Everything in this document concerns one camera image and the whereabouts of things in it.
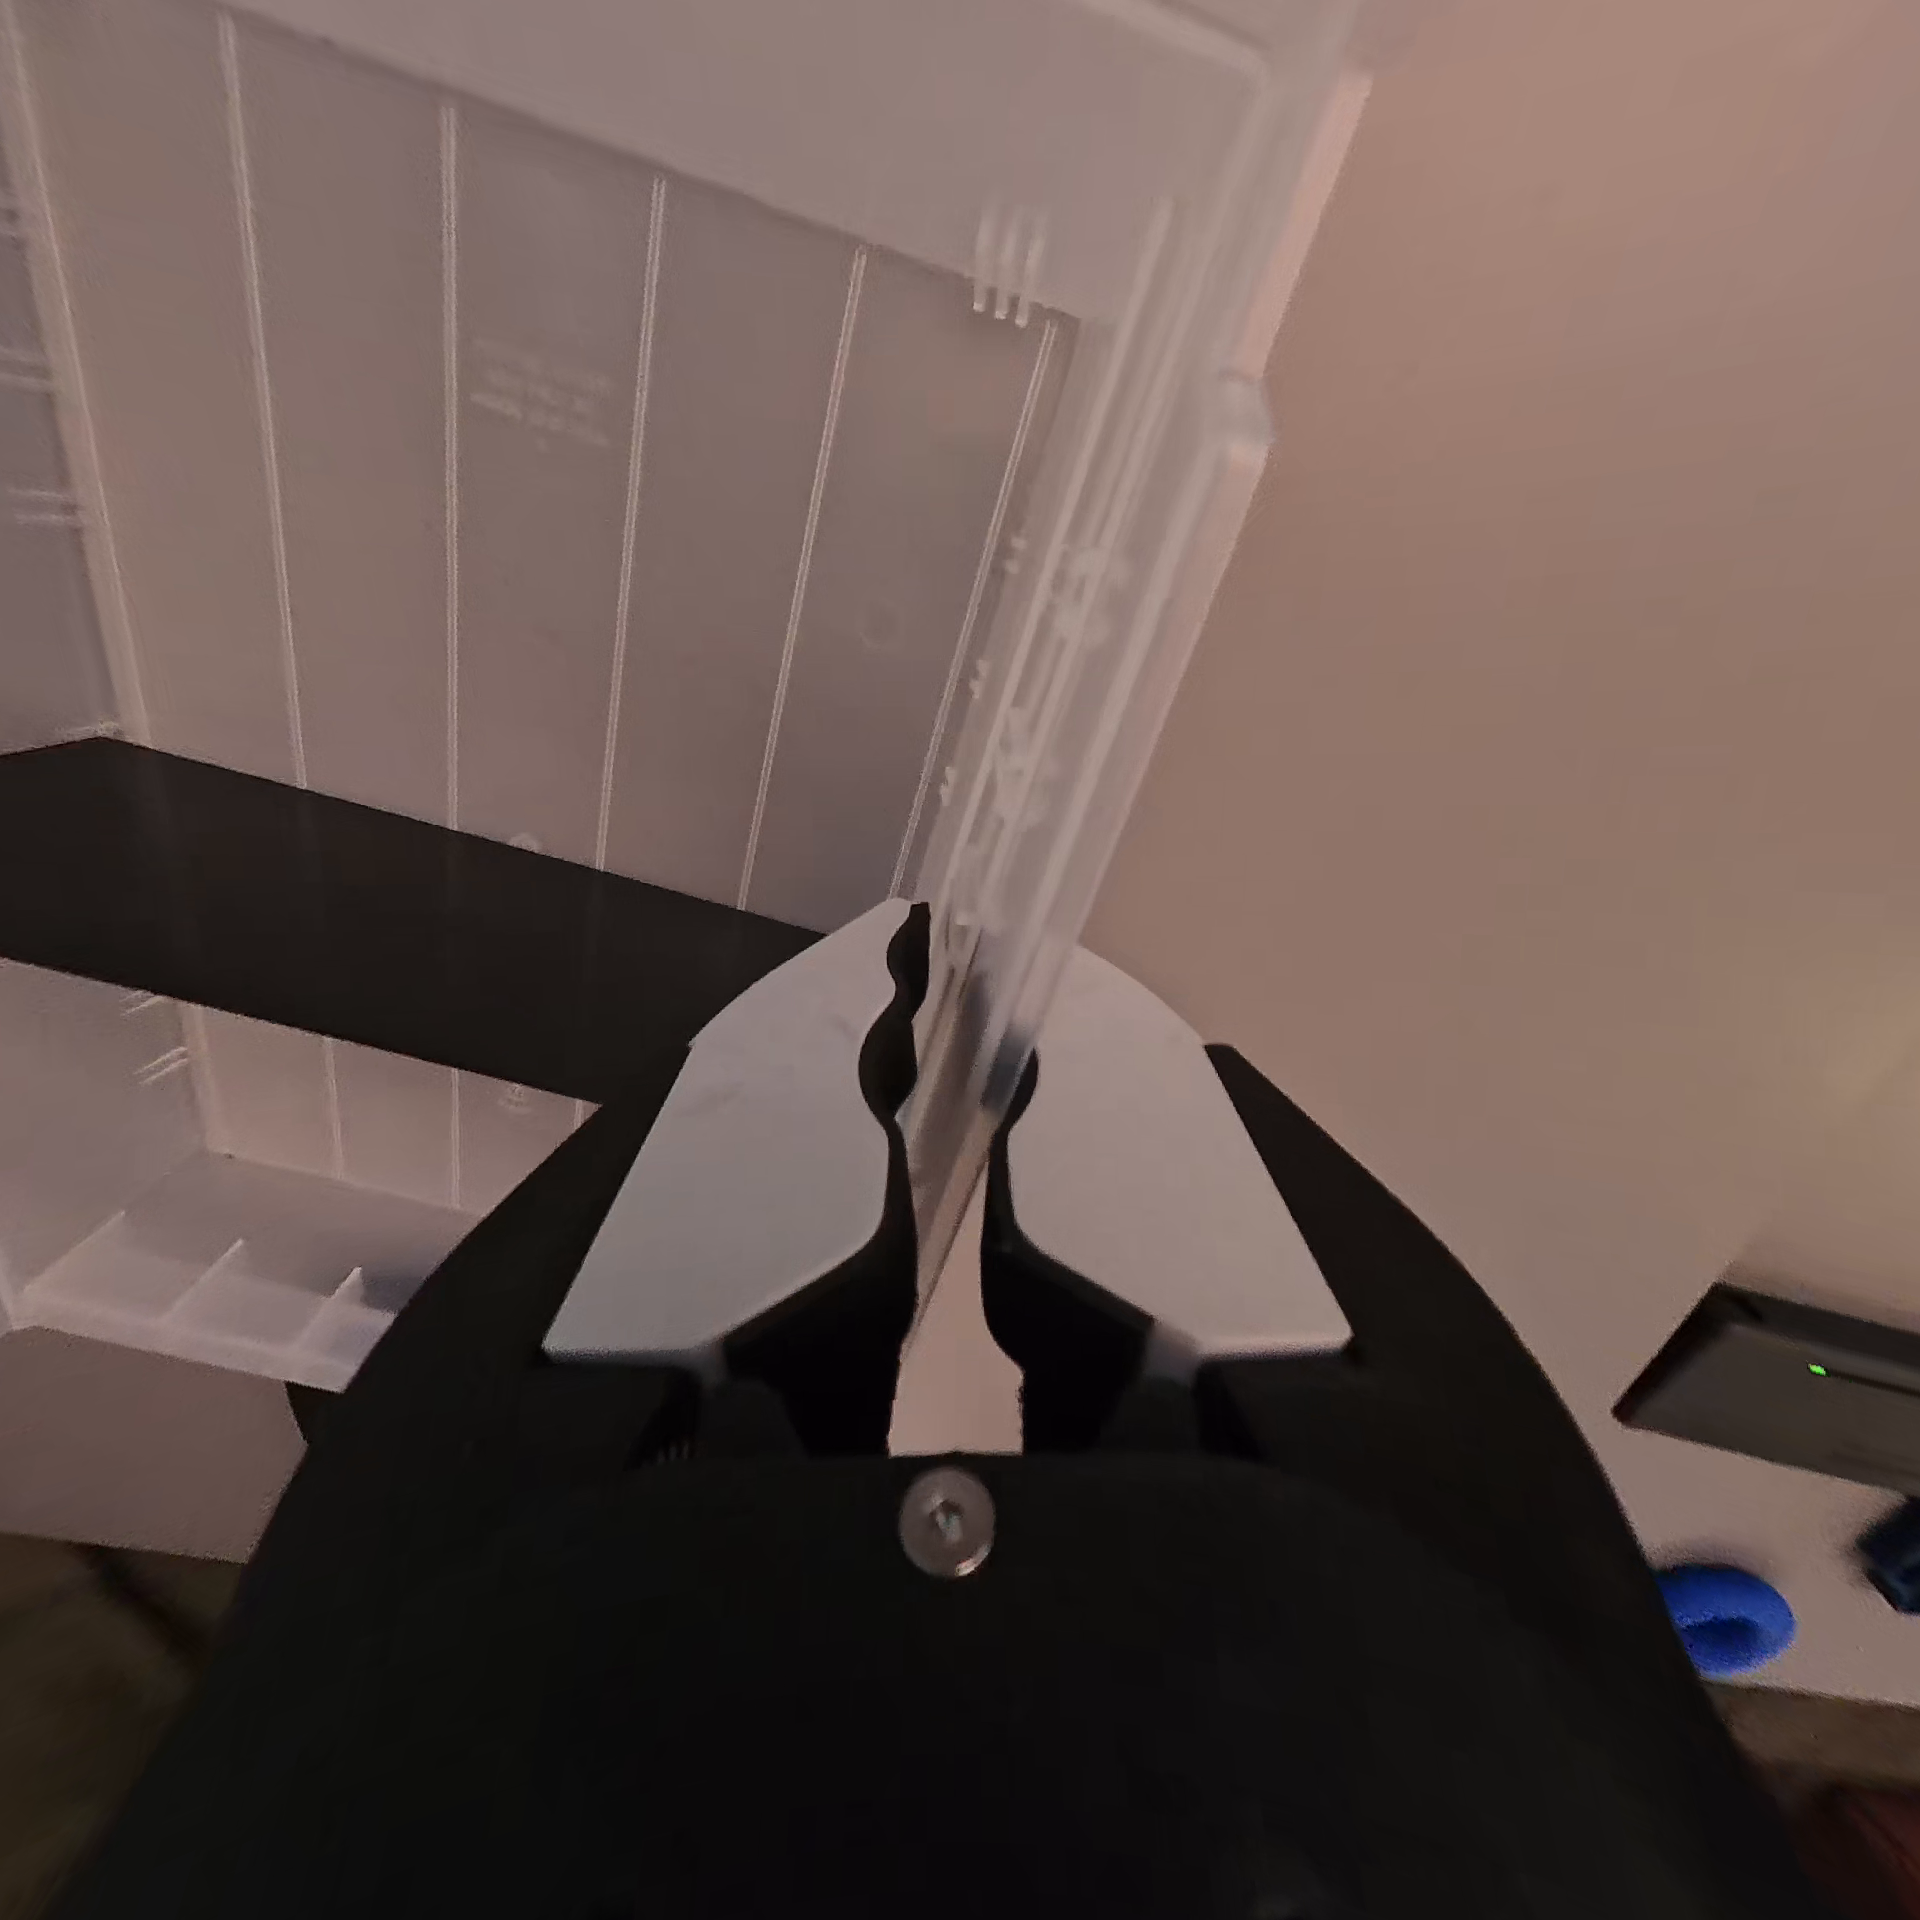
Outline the blue round object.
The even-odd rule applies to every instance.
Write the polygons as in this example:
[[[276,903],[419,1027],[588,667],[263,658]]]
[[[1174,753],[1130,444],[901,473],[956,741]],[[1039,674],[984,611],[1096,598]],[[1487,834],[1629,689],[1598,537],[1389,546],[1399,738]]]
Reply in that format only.
[[[1765,1574],[1734,1564],[1655,1572],[1668,1624],[1695,1672],[1734,1682],[1775,1662],[1795,1642],[1795,1615]]]

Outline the clear acrylic stand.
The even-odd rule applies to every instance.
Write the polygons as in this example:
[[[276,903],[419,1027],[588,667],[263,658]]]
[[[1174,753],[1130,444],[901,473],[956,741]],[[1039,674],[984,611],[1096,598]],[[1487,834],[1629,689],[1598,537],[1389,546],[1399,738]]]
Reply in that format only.
[[[5,5],[5,756],[933,916],[933,1273],[1378,5]],[[596,1100],[5,960],[5,1329],[342,1384]]]

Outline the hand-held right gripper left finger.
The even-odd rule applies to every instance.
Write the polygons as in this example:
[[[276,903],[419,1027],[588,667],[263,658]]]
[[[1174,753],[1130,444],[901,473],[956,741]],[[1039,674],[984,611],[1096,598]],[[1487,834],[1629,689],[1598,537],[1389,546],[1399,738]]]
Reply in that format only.
[[[759,1384],[806,1455],[888,1449],[920,1298],[901,1107],[929,965],[929,908],[883,903],[691,1038],[547,1359]]]

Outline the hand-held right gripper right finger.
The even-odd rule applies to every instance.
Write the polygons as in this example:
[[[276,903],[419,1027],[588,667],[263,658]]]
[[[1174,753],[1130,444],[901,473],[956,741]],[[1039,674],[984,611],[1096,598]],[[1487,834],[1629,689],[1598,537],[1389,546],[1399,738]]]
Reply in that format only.
[[[1028,1458],[1094,1449],[1140,1384],[1352,1340],[1199,1033],[1083,946],[991,1147],[980,1308]]]

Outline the small black electronic box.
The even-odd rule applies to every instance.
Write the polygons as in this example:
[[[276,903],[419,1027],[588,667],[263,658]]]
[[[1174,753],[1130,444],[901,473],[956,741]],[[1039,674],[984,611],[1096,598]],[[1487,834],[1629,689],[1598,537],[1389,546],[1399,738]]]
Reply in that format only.
[[[1713,1284],[1614,1416],[1914,1498],[1918,1329]]]

